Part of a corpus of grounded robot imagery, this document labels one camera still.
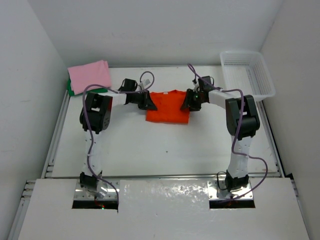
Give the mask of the orange t shirt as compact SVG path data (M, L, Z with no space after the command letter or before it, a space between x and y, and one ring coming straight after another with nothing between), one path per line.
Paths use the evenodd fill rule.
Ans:
M150 97L157 110L147 110L145 120L153 123L188 124L190 110L181 110L186 91L172 90L151 92Z

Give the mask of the pink t shirt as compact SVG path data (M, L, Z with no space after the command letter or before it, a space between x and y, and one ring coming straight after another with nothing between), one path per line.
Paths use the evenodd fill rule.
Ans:
M76 95L83 93L84 89L92 84L107 88L112 86L109 65L106 60L72 66L67 70L71 80L71 88Z

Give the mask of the green t shirt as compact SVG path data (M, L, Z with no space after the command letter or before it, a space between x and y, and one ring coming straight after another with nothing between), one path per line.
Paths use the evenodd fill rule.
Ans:
M70 79L70 78L69 78L68 81L67 81L67 91L68 91L68 95L69 95L70 97L78 96L78 95L81 95L81 94L82 94L82 93L75 94L75 92L72 90L71 79ZM97 88L97 89L89 90L89 92L100 94L100 93L107 93L108 90L107 90L107 89L104 89L104 88Z

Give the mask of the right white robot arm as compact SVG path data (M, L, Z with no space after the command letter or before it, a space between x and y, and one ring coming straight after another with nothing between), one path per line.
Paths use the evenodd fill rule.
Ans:
M260 119L252 95L240 89L215 87L210 76L195 78L194 88L186 90L181 110L197 112L208 103L225 110L226 127L231 136L231 155L225 176L228 192L246 187L249 183L248 159L253 137L260 128Z

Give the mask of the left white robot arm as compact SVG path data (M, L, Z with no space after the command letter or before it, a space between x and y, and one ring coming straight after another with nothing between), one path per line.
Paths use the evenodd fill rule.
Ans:
M113 107L136 104L140 110L157 110L149 92L154 82L154 79L137 82L126 78L117 90L100 84L91 84L84 89L79 117L85 132L86 143L86 157L79 177L82 188L98 193L103 189L103 183L114 187L102 178L102 142L100 138L110 125Z

